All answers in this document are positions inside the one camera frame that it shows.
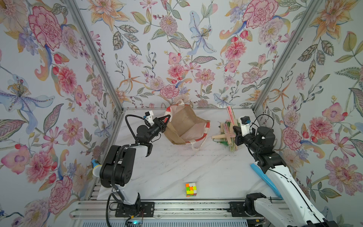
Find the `red burlap tote bag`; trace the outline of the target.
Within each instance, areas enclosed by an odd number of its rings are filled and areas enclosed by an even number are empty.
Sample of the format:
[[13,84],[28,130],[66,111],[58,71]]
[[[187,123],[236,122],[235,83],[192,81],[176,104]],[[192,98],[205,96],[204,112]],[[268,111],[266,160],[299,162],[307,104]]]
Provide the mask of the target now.
[[173,145],[190,144],[192,150],[200,150],[207,139],[210,121],[198,117],[192,107],[182,100],[169,106],[165,115],[170,115],[170,121],[164,132],[165,137]]

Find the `pink fan with tassel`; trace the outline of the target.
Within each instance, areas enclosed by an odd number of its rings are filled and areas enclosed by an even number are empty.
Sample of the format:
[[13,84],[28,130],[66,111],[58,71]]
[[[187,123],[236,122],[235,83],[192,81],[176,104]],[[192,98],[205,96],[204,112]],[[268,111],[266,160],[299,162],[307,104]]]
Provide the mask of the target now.
[[228,116],[230,118],[230,122],[233,126],[238,126],[238,120],[236,119],[235,117],[235,114],[234,114],[234,111],[233,111],[233,108],[232,106],[227,106],[226,107],[227,109],[227,112],[228,112]]

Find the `pink green folding fan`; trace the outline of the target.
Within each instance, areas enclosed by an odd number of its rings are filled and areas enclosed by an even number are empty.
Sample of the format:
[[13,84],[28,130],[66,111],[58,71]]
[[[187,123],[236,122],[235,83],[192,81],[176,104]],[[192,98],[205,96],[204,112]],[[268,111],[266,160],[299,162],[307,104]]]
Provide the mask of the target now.
[[223,124],[224,133],[229,145],[232,145],[233,134],[229,131],[228,124]]

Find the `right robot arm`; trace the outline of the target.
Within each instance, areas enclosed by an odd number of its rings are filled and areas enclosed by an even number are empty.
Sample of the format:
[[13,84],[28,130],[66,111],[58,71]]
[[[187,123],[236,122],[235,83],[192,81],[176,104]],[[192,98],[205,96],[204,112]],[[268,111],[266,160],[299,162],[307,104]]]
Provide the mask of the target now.
[[288,206],[291,216],[276,207],[262,193],[248,194],[244,211],[249,216],[261,215],[275,227],[336,227],[310,202],[292,177],[286,162],[274,151],[275,135],[271,128],[251,128],[250,124],[234,126],[236,145],[245,145],[261,171],[273,182]]

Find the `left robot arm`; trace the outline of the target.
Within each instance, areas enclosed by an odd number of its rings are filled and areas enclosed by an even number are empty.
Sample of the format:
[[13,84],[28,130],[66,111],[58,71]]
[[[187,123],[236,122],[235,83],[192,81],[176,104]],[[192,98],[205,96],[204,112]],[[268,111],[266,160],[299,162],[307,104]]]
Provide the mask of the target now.
[[137,191],[129,189],[136,159],[151,155],[153,142],[160,139],[171,120],[170,114],[153,117],[151,111],[144,116],[125,115],[124,121],[131,133],[131,142],[123,146],[112,145],[100,167],[101,185],[111,188],[111,196],[124,205],[136,205],[140,200]]

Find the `blue object right edge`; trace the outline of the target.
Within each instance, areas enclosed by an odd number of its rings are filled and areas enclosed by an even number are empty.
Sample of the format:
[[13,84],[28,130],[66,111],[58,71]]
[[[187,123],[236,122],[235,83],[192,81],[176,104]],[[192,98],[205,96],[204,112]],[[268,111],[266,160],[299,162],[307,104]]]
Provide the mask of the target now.
[[263,171],[256,164],[252,163],[250,164],[250,167],[272,189],[277,197],[283,199],[275,184],[268,178],[265,173],[263,173]]

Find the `rubik's cube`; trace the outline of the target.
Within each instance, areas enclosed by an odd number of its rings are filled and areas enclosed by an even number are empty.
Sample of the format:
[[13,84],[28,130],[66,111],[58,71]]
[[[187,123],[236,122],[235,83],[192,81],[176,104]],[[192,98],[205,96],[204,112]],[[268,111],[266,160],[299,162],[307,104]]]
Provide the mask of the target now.
[[185,190],[186,190],[186,196],[187,197],[196,196],[197,195],[196,183],[187,183],[185,185]]

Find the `patterned paper cup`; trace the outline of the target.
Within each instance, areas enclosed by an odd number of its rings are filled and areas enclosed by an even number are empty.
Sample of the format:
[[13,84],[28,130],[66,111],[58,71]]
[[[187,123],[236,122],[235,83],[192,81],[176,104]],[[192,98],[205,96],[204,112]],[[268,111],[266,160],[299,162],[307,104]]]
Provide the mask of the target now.
[[102,168],[102,165],[100,164],[100,162],[93,159],[91,161],[91,165],[92,165],[92,174],[93,174],[93,176],[100,177],[100,172],[101,172],[101,168]]

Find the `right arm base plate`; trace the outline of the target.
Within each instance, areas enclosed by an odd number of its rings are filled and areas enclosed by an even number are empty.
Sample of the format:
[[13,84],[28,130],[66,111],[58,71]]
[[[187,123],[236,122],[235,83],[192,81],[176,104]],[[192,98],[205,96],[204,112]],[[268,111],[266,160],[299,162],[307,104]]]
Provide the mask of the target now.
[[254,217],[256,213],[248,211],[243,201],[231,201],[229,202],[228,211],[231,213],[232,217]]

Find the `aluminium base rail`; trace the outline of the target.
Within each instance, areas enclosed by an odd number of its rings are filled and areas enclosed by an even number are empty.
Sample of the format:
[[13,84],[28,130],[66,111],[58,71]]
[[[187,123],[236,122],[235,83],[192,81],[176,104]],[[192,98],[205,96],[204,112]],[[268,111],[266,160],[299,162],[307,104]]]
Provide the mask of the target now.
[[[236,217],[233,216],[237,209],[230,207],[230,202],[242,204],[244,199],[240,200],[212,200],[212,199],[193,199],[186,200],[149,200],[153,202],[153,216],[148,217],[148,212],[140,214],[138,219],[264,219],[262,215],[248,216],[244,212]],[[105,219],[106,201],[81,201],[77,203],[76,208],[71,211],[72,220],[81,219]]]

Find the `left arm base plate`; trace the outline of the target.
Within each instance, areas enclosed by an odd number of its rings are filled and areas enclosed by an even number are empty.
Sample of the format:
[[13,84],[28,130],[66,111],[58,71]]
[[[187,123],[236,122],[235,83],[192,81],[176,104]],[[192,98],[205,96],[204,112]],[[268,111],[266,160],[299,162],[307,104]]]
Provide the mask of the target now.
[[154,216],[154,202],[139,202],[134,205],[118,204],[115,212],[117,218],[129,218],[131,216],[144,218],[152,218]]

